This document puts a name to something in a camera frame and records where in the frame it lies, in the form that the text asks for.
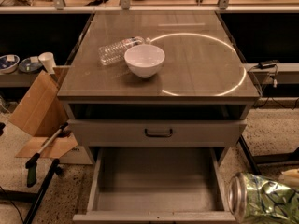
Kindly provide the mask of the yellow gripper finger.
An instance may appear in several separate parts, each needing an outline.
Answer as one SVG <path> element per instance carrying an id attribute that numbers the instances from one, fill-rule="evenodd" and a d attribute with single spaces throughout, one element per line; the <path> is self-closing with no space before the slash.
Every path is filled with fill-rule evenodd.
<path id="1" fill-rule="evenodd" d="M 299 169 L 283 171 L 278 181 L 292 188 L 299 188 Z"/>

